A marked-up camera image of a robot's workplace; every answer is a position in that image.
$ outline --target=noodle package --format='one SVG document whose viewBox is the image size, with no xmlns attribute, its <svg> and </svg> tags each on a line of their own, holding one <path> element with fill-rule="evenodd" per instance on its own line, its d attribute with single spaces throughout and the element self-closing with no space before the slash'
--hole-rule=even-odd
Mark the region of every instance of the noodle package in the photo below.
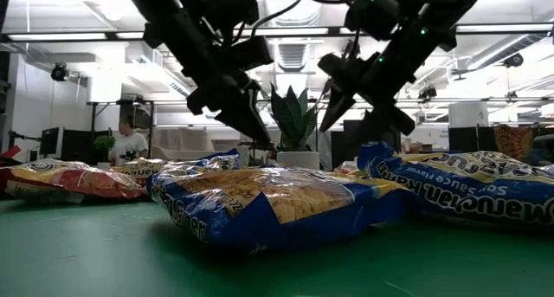
<svg viewBox="0 0 554 297">
<path fill-rule="evenodd" d="M 160 172 L 148 191 L 201 242 L 246 253 L 351 238 L 403 217 L 414 198 L 394 182 L 292 167 Z"/>
<path fill-rule="evenodd" d="M 138 158 L 112 169 L 133 177 L 138 184 L 146 187 L 148 178 L 159 172 L 162 172 L 165 176 L 188 175 L 206 171 L 238 169 L 239 163 L 239 153 L 236 149 L 233 149 L 197 160 L 176 160 L 167 163 L 161 159 Z"/>
<path fill-rule="evenodd" d="M 358 168 L 412 190 L 425 213 L 457 223 L 554 228 L 554 176 L 497 152 L 400 156 L 365 146 Z"/>
<path fill-rule="evenodd" d="M 145 194 L 131 176 L 54 159 L 0 168 L 0 190 L 35 203 L 132 200 Z"/>
</svg>

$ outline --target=small plant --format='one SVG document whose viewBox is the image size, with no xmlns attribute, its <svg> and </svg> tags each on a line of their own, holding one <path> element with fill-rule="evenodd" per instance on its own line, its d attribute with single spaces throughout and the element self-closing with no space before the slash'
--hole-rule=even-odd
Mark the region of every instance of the small plant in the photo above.
<svg viewBox="0 0 554 297">
<path fill-rule="evenodd" d="M 317 125 L 318 111 L 316 106 L 308 109 L 308 90 L 305 89 L 297 98 L 293 87 L 289 87 L 287 96 L 282 98 L 272 85 L 271 110 L 281 132 L 281 142 L 277 150 L 309 151 L 306 142 Z"/>
<path fill-rule="evenodd" d="M 107 162 L 110 151 L 115 145 L 115 138 L 108 136 L 99 136 L 94 140 L 94 147 L 100 155 L 100 162 Z"/>
</svg>

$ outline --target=blue snack bag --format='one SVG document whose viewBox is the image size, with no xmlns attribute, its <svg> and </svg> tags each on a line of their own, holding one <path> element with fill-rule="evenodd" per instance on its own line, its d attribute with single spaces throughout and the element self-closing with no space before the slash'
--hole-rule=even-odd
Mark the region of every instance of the blue snack bag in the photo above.
<svg viewBox="0 0 554 297">
<path fill-rule="evenodd" d="M 382 179 L 300 168 L 155 175 L 152 199 L 198 240 L 244 253 L 303 249 L 404 216 L 413 193 Z"/>
<path fill-rule="evenodd" d="M 382 142 L 362 148 L 358 168 L 412 190 L 429 215 L 554 228 L 554 175 L 501 153 L 398 155 Z"/>
</svg>

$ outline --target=desk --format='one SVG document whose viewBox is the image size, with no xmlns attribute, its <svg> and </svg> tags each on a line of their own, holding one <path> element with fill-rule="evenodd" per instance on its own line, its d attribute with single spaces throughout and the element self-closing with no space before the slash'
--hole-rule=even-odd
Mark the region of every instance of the desk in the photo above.
<svg viewBox="0 0 554 297">
<path fill-rule="evenodd" d="M 233 259 L 154 203 L 0 202 L 0 295 L 553 296 L 552 239 L 389 225 L 323 249 Z"/>
</svg>

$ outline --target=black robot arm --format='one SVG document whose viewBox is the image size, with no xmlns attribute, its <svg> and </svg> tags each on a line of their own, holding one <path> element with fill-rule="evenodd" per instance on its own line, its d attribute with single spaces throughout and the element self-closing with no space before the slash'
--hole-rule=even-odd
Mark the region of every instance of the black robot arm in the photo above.
<svg viewBox="0 0 554 297">
<path fill-rule="evenodd" d="M 145 17 L 145 41 L 164 43 L 198 88 L 187 105 L 195 114 L 207 107 L 216 119 L 261 143 L 269 137 L 256 109 L 260 85 L 246 70 L 272 63 L 267 42 L 256 36 L 236 42 L 234 27 L 258 20 L 256 0 L 132 0 Z"/>
<path fill-rule="evenodd" d="M 164 43 L 183 66 L 182 73 L 198 88 L 188 97 L 194 114 L 203 108 L 221 111 L 216 119 L 234 127 L 258 143 L 269 137 L 256 109 L 260 85 L 246 70 L 272 63 L 267 42 L 254 32 L 244 42 L 233 36 L 234 27 L 253 24 L 258 18 L 256 0 L 132 0 L 147 24 L 145 41 L 153 48 Z M 321 131 L 332 126 L 354 104 L 359 94 L 373 111 L 366 113 L 358 129 L 362 142 L 375 131 L 394 127 L 409 134 L 414 121 L 395 104 L 395 95 L 436 47 L 456 47 L 455 24 L 477 0 L 315 0 L 320 3 L 347 3 L 346 28 L 356 31 L 351 55 L 326 55 L 319 67 L 331 76 L 331 97 Z M 298 4 L 283 10 L 290 10 Z M 357 58 L 359 32 L 378 41 L 390 41 L 382 53 L 368 60 Z"/>
<path fill-rule="evenodd" d="M 359 141 L 391 126 L 410 134 L 415 123 L 395 107 L 395 96 L 407 82 L 416 81 L 414 73 L 437 47 L 445 51 L 456 47 L 455 24 L 476 2 L 355 0 L 346 14 L 346 28 L 390 42 L 368 60 L 332 54 L 321 59 L 319 67 L 332 77 L 332 92 L 320 130 L 331 127 L 354 105 L 354 94 L 359 94 L 374 108 L 358 129 Z"/>
</svg>

